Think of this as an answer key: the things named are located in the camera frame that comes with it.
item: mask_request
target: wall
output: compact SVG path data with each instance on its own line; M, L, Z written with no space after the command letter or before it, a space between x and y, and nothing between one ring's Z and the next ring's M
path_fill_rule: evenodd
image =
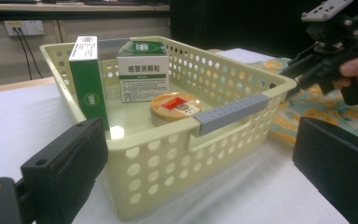
M114 19L92 21L43 21L44 35L26 36L37 67L43 77L51 77L39 47L60 42L74 42L79 35L97 35L99 39L145 35L170 37L168 18ZM33 79L40 78L26 45ZM8 36L0 21L0 85L29 80L27 60L17 36Z

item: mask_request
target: robotic arm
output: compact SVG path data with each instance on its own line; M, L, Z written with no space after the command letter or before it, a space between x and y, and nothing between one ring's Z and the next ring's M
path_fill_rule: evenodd
M288 97L314 84L319 84L324 94L329 93L334 89L333 81L341 77L339 67L346 61L358 58L358 14L351 18L339 13L351 2L328 0L309 13L303 13L301 20L311 22L307 33L315 44L298 53L282 71L286 77L298 77L298 85L288 92ZM358 105L355 77L341 93L345 104Z

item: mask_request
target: round container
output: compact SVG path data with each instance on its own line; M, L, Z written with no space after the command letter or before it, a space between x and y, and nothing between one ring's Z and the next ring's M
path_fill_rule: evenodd
M200 111L200 100L181 92L160 94L150 103L152 121L156 126L191 117Z

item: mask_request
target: medicine box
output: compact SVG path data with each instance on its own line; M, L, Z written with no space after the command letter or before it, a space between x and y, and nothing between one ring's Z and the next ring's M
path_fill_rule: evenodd
M101 117L109 130L98 61L97 36L79 36L69 57L77 102L87 119Z
M157 41L129 41L117 55L121 101L151 101L169 91L167 50Z

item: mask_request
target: barcode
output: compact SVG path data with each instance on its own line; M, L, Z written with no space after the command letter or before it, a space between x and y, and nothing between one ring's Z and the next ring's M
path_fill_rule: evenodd
M92 38L91 37L84 37L83 38L83 42L91 42Z

